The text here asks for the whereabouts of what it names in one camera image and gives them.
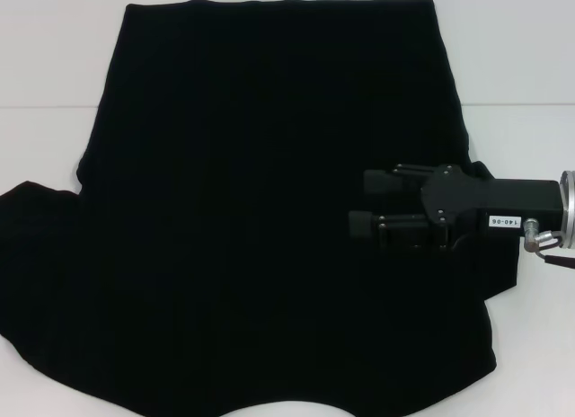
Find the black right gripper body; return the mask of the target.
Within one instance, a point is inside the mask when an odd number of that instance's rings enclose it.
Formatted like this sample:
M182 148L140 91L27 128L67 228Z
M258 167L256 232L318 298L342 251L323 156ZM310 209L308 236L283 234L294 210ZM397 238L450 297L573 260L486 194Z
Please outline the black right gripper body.
M444 165L421 188L435 225L447 226L447 245L467 235L528 236L537 243L566 237L568 204L556 181L480 179Z

